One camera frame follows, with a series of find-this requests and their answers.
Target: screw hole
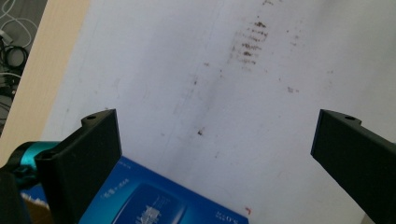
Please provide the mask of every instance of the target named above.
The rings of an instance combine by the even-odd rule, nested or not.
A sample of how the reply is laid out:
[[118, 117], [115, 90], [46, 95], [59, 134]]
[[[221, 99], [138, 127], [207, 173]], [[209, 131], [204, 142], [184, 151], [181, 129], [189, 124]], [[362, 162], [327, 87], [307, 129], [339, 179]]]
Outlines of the screw hole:
[[355, 120], [355, 118], [353, 118], [353, 117], [350, 117], [350, 116], [346, 116], [346, 119], [349, 119], [349, 120]]

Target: blue package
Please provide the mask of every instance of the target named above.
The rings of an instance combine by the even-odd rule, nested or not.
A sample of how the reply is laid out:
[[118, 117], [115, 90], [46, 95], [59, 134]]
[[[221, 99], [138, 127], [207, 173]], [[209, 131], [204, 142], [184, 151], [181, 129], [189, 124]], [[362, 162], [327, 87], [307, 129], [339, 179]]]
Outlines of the blue package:
[[147, 184], [131, 194], [115, 217], [113, 224], [179, 223], [186, 205], [177, 198]]
[[[45, 201], [37, 192], [24, 193]], [[248, 224], [248, 219], [121, 157], [79, 223]]]

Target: ink stain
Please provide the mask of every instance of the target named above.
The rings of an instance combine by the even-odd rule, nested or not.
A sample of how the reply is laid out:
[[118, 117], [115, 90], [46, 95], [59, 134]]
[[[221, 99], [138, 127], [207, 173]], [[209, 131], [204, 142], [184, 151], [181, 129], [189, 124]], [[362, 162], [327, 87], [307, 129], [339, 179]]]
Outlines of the ink stain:
[[262, 28], [265, 28], [265, 27], [267, 27], [264, 23], [262, 23], [262, 22], [260, 22], [260, 21], [258, 21], [258, 22], [254, 22], [254, 24], [256, 25], [256, 26], [258, 26], [258, 27], [262, 27]]
[[251, 214], [251, 208], [245, 207], [245, 210], [247, 210], [247, 215], [250, 216], [250, 214]]

